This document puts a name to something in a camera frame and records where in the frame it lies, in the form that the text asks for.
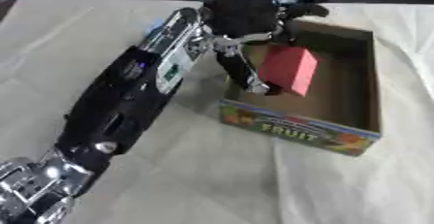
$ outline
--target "robotic arm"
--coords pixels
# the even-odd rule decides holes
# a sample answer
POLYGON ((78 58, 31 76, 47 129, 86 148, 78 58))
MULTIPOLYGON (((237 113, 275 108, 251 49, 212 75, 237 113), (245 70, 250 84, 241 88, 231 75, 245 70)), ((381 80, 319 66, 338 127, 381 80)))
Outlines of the robotic arm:
MULTIPOLYGON (((228 1, 232 6, 254 0, 228 1)), ((211 48, 241 88, 275 93, 270 91, 272 85, 259 79, 240 48, 284 33, 291 36, 285 28, 285 22, 295 17, 288 17, 291 6, 267 0, 272 16, 268 27, 247 25, 240 32, 233 32, 236 28, 228 32, 228 23, 245 21, 245 16, 227 18, 225 4, 173 12, 93 81, 66 115, 58 141, 40 161, 16 158, 0 164, 0 223, 60 223, 112 157, 126 153, 150 127, 195 62, 211 48)), ((296 16, 309 14, 312 6, 300 9, 296 16)))

